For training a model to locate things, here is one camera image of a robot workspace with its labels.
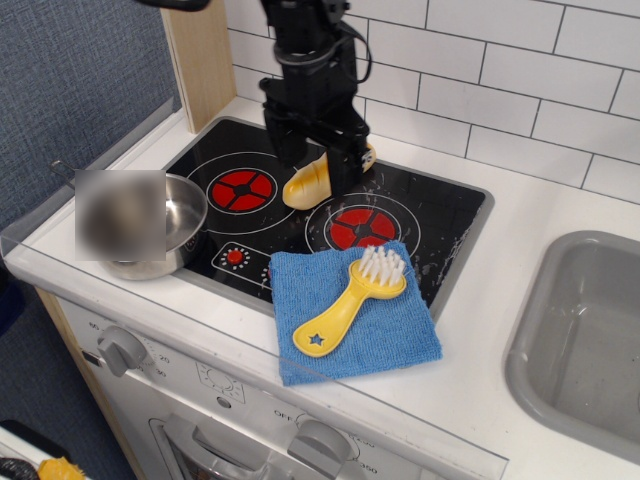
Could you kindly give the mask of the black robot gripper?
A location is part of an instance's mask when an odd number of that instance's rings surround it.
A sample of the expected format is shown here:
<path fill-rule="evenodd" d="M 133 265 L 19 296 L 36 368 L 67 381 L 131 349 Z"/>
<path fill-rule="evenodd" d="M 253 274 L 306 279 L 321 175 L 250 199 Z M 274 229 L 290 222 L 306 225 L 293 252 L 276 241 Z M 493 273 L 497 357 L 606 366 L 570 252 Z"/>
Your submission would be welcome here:
<path fill-rule="evenodd" d="M 276 156 L 294 167 L 312 140 L 327 148 L 332 195 L 343 195 L 369 169 L 369 127 L 355 111 L 357 77 L 355 37 L 341 37 L 319 52 L 285 53 L 275 47 L 283 77 L 265 78 L 259 88 L 266 129 Z"/>

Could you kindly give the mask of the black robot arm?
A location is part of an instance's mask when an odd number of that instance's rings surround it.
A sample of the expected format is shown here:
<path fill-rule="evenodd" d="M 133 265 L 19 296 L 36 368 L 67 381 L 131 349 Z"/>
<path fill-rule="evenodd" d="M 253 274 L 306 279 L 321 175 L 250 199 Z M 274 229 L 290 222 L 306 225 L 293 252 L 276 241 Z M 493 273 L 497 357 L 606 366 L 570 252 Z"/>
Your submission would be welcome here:
<path fill-rule="evenodd" d="M 365 38 L 342 20 L 347 1 L 264 1 L 268 25 L 276 34 L 274 55 L 281 79 L 263 79 L 267 132 L 280 161 L 295 166 L 307 154 L 307 141 L 325 148 L 324 184 L 332 196 L 360 182 L 370 152 L 365 120 L 353 106 L 358 85 L 355 43 Z"/>

